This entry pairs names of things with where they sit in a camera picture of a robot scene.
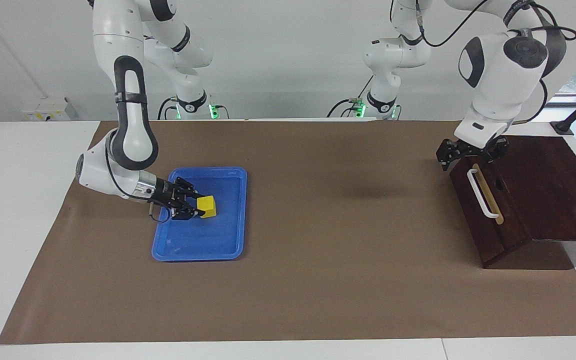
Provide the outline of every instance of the plastic tray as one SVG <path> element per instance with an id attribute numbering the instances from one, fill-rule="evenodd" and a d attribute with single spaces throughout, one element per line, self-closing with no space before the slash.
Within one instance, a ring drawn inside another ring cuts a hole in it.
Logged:
<path id="1" fill-rule="evenodd" d="M 246 189 L 248 174 L 240 167 L 178 168 L 168 177 L 180 176 L 205 196 L 214 196 L 217 216 L 170 219 L 157 225 L 152 257 L 160 262 L 201 262 L 233 260 L 244 249 Z M 196 205 L 196 200 L 188 202 Z M 159 221 L 168 212 L 162 209 Z"/>

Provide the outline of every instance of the wooden box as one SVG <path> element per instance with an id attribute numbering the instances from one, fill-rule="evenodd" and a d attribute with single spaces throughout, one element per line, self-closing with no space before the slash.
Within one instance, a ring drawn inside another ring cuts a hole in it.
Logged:
<path id="1" fill-rule="evenodd" d="M 450 173 L 483 267 L 576 267 L 576 155 L 562 137 L 508 141 L 503 159 L 466 157 Z"/>

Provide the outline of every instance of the brown table cover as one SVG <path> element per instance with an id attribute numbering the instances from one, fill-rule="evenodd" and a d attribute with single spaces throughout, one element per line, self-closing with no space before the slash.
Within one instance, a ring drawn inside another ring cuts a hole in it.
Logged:
<path id="1" fill-rule="evenodd" d="M 455 127 L 154 122 L 159 177 L 247 170 L 242 256 L 157 262 L 148 205 L 73 183 L 0 344 L 576 335 L 576 271 L 481 268 L 435 160 Z"/>

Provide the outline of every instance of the table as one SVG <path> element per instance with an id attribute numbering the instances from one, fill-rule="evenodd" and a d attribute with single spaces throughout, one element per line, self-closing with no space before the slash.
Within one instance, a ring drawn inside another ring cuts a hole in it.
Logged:
<path id="1" fill-rule="evenodd" d="M 73 179 L 74 164 L 89 146 L 98 124 L 0 123 L 0 189 L 6 189 L 0 191 L 0 332 L 61 207 Z M 555 136 L 546 123 L 518 126 L 512 134 Z M 566 137 L 566 141 L 576 153 L 576 140 Z M 520 355 L 534 359 L 539 355 L 563 359 L 576 354 L 576 337 L 0 346 L 0 358 L 52 358 L 56 354 L 73 358 L 98 358 L 101 354 L 215 358 L 228 354 L 229 358 L 261 359 L 269 352 L 286 359 L 390 359 L 393 355 L 419 359 L 516 359 Z"/>

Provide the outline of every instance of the cable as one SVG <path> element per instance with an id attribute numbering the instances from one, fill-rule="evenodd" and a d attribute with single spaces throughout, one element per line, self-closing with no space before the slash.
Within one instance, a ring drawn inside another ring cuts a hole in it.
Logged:
<path id="1" fill-rule="evenodd" d="M 172 211 L 167 208 L 167 207 L 163 207 L 164 209 L 167 210 L 167 217 L 165 220 L 159 221 L 158 219 L 155 219 L 155 216 L 153 216 L 153 203 L 150 203 L 150 209 L 148 210 L 148 216 L 152 219 L 152 221 L 154 221 L 157 224 L 163 224 L 166 223 L 167 221 L 169 221 L 172 218 Z"/>
<path id="2" fill-rule="evenodd" d="M 419 31 L 421 32 L 421 38 L 423 39 L 423 41 L 425 41 L 426 44 L 428 44 L 428 46 L 432 48 L 439 48 L 440 46 L 443 46 L 445 43 L 448 43 L 448 41 L 450 41 L 450 39 L 452 39 L 455 36 L 455 34 L 457 34 L 457 32 L 459 32 L 459 30 L 462 29 L 462 27 L 466 24 L 466 22 L 470 20 L 470 18 L 477 12 L 477 10 L 479 10 L 480 7 L 484 6 L 484 4 L 487 2 L 489 2 L 489 0 L 483 0 L 474 9 L 472 9 L 472 11 L 468 14 L 468 16 L 466 16 L 466 18 L 463 19 L 463 21 L 459 24 L 459 26 L 457 26 L 457 28 L 452 32 L 452 34 L 450 34 L 441 43 L 430 43 L 430 41 L 428 41 L 428 39 L 426 38 L 426 32 L 422 25 L 419 26 Z M 417 9 L 419 9 L 419 0 L 416 0 L 416 7 Z"/>
<path id="3" fill-rule="evenodd" d="M 393 9 L 395 7 L 395 0 L 390 3 L 390 23 L 393 23 Z"/>
<path id="4" fill-rule="evenodd" d="M 348 107 L 348 109 L 343 110 L 343 112 L 341 112 L 341 116 L 339 117 L 344 117 L 344 114 L 346 112 L 348 112 L 348 117 L 350 117 L 350 113 L 353 112 L 354 107 Z"/>
<path id="5" fill-rule="evenodd" d="M 564 39 L 566 39 L 566 41 L 575 41 L 576 40 L 576 30 L 571 29 L 570 27 L 566 27 L 566 26 L 559 26 L 559 25 L 539 26 L 539 27 L 531 27 L 530 30 L 531 30 L 531 32 L 537 32 L 539 30 L 563 30 L 565 32 L 570 32 L 573 35 L 572 37 L 567 37 L 566 35 L 563 35 L 563 37 L 564 37 Z"/>
<path id="6" fill-rule="evenodd" d="M 216 108 L 226 110 L 226 116 L 228 117 L 228 119 L 231 118 L 231 114 L 228 112 L 228 107 L 225 107 L 224 105 L 217 105 Z"/>
<path id="7" fill-rule="evenodd" d="M 175 107 L 175 106 L 169 106 L 169 107 L 167 107 L 167 108 L 166 108 L 166 111 L 164 111 L 164 119 L 168 120 L 168 111 L 171 110 L 171 109 L 172 109 L 172 110 L 176 110 L 177 107 Z"/>
<path id="8" fill-rule="evenodd" d="M 537 118 L 537 116 L 539 116 L 539 114 L 541 114 L 542 111 L 544 111 L 544 109 L 546 108 L 546 103 L 548 103 L 548 88 L 546 87 L 546 83 L 544 82 L 543 79 L 539 80 L 539 84 L 541 84 L 541 88 L 543 89 L 543 101 L 541 103 L 541 107 L 531 118 L 526 120 L 514 121 L 512 125 L 521 125 L 525 123 L 530 123 L 531 121 L 535 120 L 535 118 Z"/>
<path id="9" fill-rule="evenodd" d="M 541 10 L 543 10 L 544 12 L 546 12 L 546 14 L 548 14 L 548 16 L 550 17 L 550 21 L 552 21 L 552 24 L 553 24 L 555 27 L 558 27 L 558 26 L 559 26 L 558 23 L 557 23 L 557 19 L 555 19 L 555 15 L 553 15 L 553 12 L 551 12 L 551 10 L 547 9 L 544 5 L 540 5 L 540 4 L 537 4 L 537 3 L 535 3 L 535 2 L 532 3 L 532 6 L 535 7 L 535 8 L 537 8 L 537 9 L 541 9 Z"/>
<path id="10" fill-rule="evenodd" d="M 110 173 L 110 178 L 112 179 L 112 182 L 114 183 L 114 186 L 117 188 L 118 191 L 120 191 L 122 194 L 124 194 L 125 196 L 128 196 L 128 198 L 131 198 L 131 199 L 146 200 L 146 201 L 151 200 L 148 197 L 139 197 L 139 196 L 134 196 L 132 194 L 129 194 L 129 193 L 125 192 L 124 189 L 119 187 L 117 180 L 115 180 L 115 174 L 113 173 L 113 169 L 110 168 L 110 157 L 108 156 L 108 149 L 107 148 L 105 150 L 105 165 L 108 167 L 108 173 Z"/>
<path id="11" fill-rule="evenodd" d="M 328 115 L 326 117 L 330 117 L 332 115 L 332 113 L 335 111 L 335 109 L 337 109 L 340 105 L 345 104 L 345 103 L 350 103 L 350 99 L 346 98 L 346 100 L 341 100 L 340 102 L 336 103 L 332 109 L 330 109 L 330 112 L 328 113 Z"/>
<path id="12" fill-rule="evenodd" d="M 166 106 L 166 104 L 168 104 L 170 101 L 173 101 L 172 98 L 167 98 L 166 100 L 164 100 L 164 102 L 161 103 L 161 106 L 159 107 L 159 112 L 157 114 L 157 120 L 162 120 L 162 112 L 164 111 L 164 107 Z"/>
<path id="13" fill-rule="evenodd" d="M 362 97 L 362 95 L 364 95 L 364 92 L 366 91 L 366 89 L 368 89 L 368 85 L 370 84 L 370 82 L 372 82 L 372 80 L 375 78 L 375 75 L 370 76 L 370 79 L 368 79 L 368 82 L 366 82 L 366 85 L 363 87 L 363 89 L 361 89 L 361 92 L 359 93 L 359 96 L 357 96 L 357 98 Z"/>

